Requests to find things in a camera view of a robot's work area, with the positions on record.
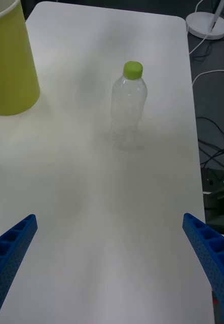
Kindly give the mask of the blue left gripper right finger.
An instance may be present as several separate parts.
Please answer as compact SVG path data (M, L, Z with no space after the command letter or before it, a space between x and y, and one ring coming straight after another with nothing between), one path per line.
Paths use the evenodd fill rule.
M183 216L182 228L224 314L224 236L189 213Z

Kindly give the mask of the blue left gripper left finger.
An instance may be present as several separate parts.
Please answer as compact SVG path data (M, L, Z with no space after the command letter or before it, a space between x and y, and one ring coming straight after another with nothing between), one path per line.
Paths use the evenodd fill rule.
M0 310L37 229L31 214L0 236Z

